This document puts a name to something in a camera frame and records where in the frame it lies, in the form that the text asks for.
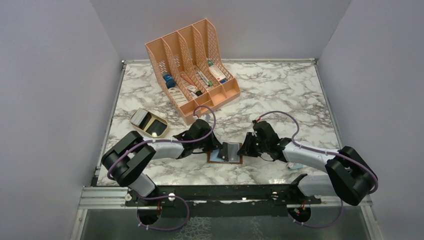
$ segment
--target purple cable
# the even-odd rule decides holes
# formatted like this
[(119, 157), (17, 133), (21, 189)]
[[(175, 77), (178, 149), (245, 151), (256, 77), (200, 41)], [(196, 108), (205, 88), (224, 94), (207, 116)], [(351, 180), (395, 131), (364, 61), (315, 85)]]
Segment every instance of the purple cable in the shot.
[(332, 221), (332, 222), (330, 222), (330, 223), (328, 223), (326, 225), (312, 225), (312, 224), (307, 224), (307, 223), (304, 223), (304, 222), (300, 222), (300, 221), (295, 220), (292, 217), (292, 215), (290, 215), (290, 214), (289, 214), (289, 216), (294, 220), (295, 223), (300, 224), (303, 227), (312, 228), (312, 229), (324, 229), (324, 228), (328, 228), (328, 227), (331, 227), (334, 224), (338, 223), (340, 221), (340, 219), (342, 218), (343, 211), (344, 211), (343, 200), (340, 199), (340, 202), (341, 202), (341, 209), (340, 209), (340, 213), (338, 214), (338, 217), (334, 221)]
[(147, 229), (154, 229), (154, 230), (159, 230), (159, 231), (174, 231), (174, 230), (177, 230), (177, 229), (180, 229), (180, 228), (184, 227), (184, 225), (186, 225), (189, 222), (189, 218), (190, 218), (189, 204), (182, 197), (180, 197), (180, 196), (145, 197), (145, 196), (140, 196), (140, 194), (138, 194), (138, 193), (137, 193), (137, 195), (140, 198), (144, 199), (144, 200), (157, 200), (157, 199), (166, 199), (166, 198), (176, 198), (176, 199), (181, 200), (185, 204), (185, 208), (187, 209), (187, 216), (185, 217), (184, 222), (181, 225), (179, 225), (179, 226), (172, 227), (172, 228), (162, 228), (162, 227), (155, 227), (155, 226), (145, 225), (145, 224), (142, 223), (142, 221), (140, 220), (140, 216), (137, 213), (137, 220), (138, 220), (140, 226), (146, 227)]
[(139, 144), (137, 144), (137, 145), (135, 145), (135, 146), (133, 146), (133, 147), (131, 147), (129, 150), (127, 150), (122, 156), (120, 156), (119, 158), (118, 158), (118, 160), (116, 160), (113, 164), (112, 164), (112, 166), (110, 166), (110, 168), (109, 168), (109, 170), (107, 171), (107, 178), (108, 179), (110, 179), (110, 180), (114, 180), (114, 177), (112, 176), (112, 171), (115, 169), (115, 167), (129, 154), (129, 153), (132, 153), (134, 150), (136, 150), (137, 148), (139, 148), (140, 146), (142, 146), (142, 145), (144, 145), (144, 144), (150, 144), (150, 143), (153, 143), (153, 142), (155, 142), (155, 143), (180, 143), (180, 144), (192, 144), (192, 143), (195, 143), (195, 142), (199, 142), (199, 141), (202, 141), (203, 139), (205, 139), (205, 138), (207, 138), (209, 135), (211, 135), (213, 132), (214, 132), (214, 129), (215, 129), (215, 125), (217, 124), (217, 118), (215, 117), (215, 113), (214, 113), (214, 111), (210, 108), (210, 107), (208, 107), (208, 106), (205, 106), (205, 105), (199, 105), (199, 106), (197, 106), (194, 110), (193, 110), (193, 116), (195, 116), (196, 114), (195, 114), (195, 112), (196, 112), (196, 110), (198, 109), (198, 108), (201, 108), (201, 107), (203, 107), (203, 108), (207, 108), (209, 111), (210, 111), (210, 113), (212, 114), (212, 116), (213, 116), (213, 125), (212, 125), (212, 128), (210, 129), (210, 131), (206, 134), (206, 135), (204, 135), (204, 136), (202, 136), (201, 138), (198, 138), (198, 139), (194, 139), (194, 140), (187, 140), (187, 141), (179, 141), (179, 140), (170, 140), (170, 139), (152, 139), (152, 140), (146, 140), (146, 141), (142, 141), (142, 142), (140, 142)]
[(319, 153), (319, 154), (328, 154), (328, 155), (333, 155), (333, 156), (337, 156), (337, 157), (341, 157), (341, 158), (343, 158), (343, 159), (345, 159), (345, 160), (347, 160), (347, 161), (349, 161), (349, 162), (351, 162), (351, 163), (353, 163), (353, 164), (355, 164), (355, 165), (357, 165), (358, 167), (360, 167), (360, 168), (362, 168), (363, 170), (365, 170), (365, 172), (367, 172), (367, 173), (369, 173), (370, 175), (371, 175), (371, 177), (372, 177), (372, 179), (374, 180), (374, 183), (375, 183), (375, 186), (374, 186), (374, 188), (373, 189), (371, 189), (370, 191), (369, 191), (369, 194), (373, 194), (373, 193), (375, 193), (376, 191), (377, 191), (377, 189), (379, 188), (379, 180), (377, 179), (377, 177), (376, 177), (376, 175), (371, 171), (371, 170), (369, 170), (368, 168), (366, 168), (364, 165), (362, 165), (362, 164), (360, 164), (359, 162), (357, 162), (357, 161), (355, 161), (355, 160), (353, 160), (352, 158), (350, 158), (350, 157), (348, 157), (348, 156), (345, 156), (345, 155), (342, 155), (342, 154), (340, 154), (340, 153), (338, 153), (338, 152), (332, 152), (332, 151), (327, 151), (327, 152), (325, 152), (325, 151), (323, 151), (323, 150), (319, 150), (319, 149), (315, 149), (315, 148), (313, 148), (313, 147), (309, 147), (309, 146), (301, 146), (299, 143), (297, 143), (296, 141), (295, 141), (295, 137), (296, 137), (296, 135), (299, 133), (299, 131), (300, 131), (300, 126), (299, 126), (299, 123), (298, 123), (298, 121), (292, 116), (292, 115), (290, 115), (290, 114), (288, 114), (287, 112), (283, 112), (283, 111), (269, 111), (269, 112), (266, 112), (266, 113), (264, 113), (264, 114), (262, 114), (262, 115), (260, 115), (259, 116), (259, 119), (261, 119), (263, 116), (265, 116), (265, 115), (268, 115), (268, 114), (274, 114), (274, 113), (279, 113), (279, 114), (284, 114), (284, 115), (286, 115), (286, 116), (288, 116), (289, 118), (291, 118), (292, 120), (293, 120), (293, 122), (296, 124), (296, 127), (297, 127), (297, 130), (296, 130), (296, 132), (291, 136), (291, 141), (293, 142), (293, 144), (294, 145), (296, 145), (297, 147), (300, 147), (300, 148), (302, 148), (302, 149), (306, 149), (306, 150), (309, 150), (309, 151), (312, 151), (312, 152), (315, 152), (315, 153)]
[[(372, 171), (370, 171), (368, 168), (366, 168), (364, 165), (362, 165), (359, 162), (353, 160), (352, 158), (345, 156), (345, 155), (342, 155), (338, 152), (325, 152), (323, 150), (315, 149), (315, 148), (312, 148), (312, 147), (303, 146), (303, 145), (301, 146), (299, 143), (297, 143), (295, 141), (295, 137), (299, 133), (299, 131), (301, 130), (301, 127), (299, 126), (298, 121), (292, 115), (288, 114), (287, 112), (284, 112), (284, 111), (269, 111), (269, 112), (266, 112), (266, 113), (260, 115), (257, 121), (259, 121), (263, 116), (266, 116), (268, 114), (274, 114), (274, 113), (284, 114), (284, 115), (288, 116), (289, 118), (291, 118), (291, 120), (293, 120), (293, 122), (296, 124), (297, 130), (291, 136), (291, 141), (293, 142), (293, 144), (295, 146), (309, 150), (309, 151), (312, 151), (312, 152), (315, 152), (315, 153), (319, 153), (319, 154), (329, 154), (329, 155), (333, 155), (333, 156), (338, 156), (338, 157), (341, 157), (341, 158), (359, 166), (360, 168), (364, 169), (367, 173), (369, 173), (371, 175), (372, 179), (374, 180), (374, 183), (375, 183), (374, 188), (369, 191), (369, 194), (375, 193), (377, 191), (377, 189), (379, 188), (379, 181), (378, 181), (376, 175)], [(314, 229), (322, 229), (322, 228), (331, 227), (334, 224), (336, 224), (341, 219), (341, 217), (343, 215), (343, 200), (340, 199), (340, 201), (341, 201), (341, 210), (340, 210), (338, 217), (333, 222), (326, 224), (326, 225), (310, 225), (310, 224), (304, 223), (303, 226), (308, 227), (308, 228), (314, 228)]]

